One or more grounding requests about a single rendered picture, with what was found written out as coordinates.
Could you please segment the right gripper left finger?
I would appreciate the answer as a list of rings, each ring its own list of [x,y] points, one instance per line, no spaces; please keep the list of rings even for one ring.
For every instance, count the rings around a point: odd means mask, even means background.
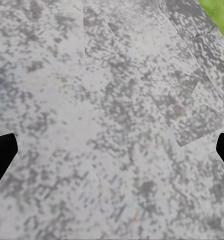
[[[0,180],[18,152],[14,133],[0,136]]]

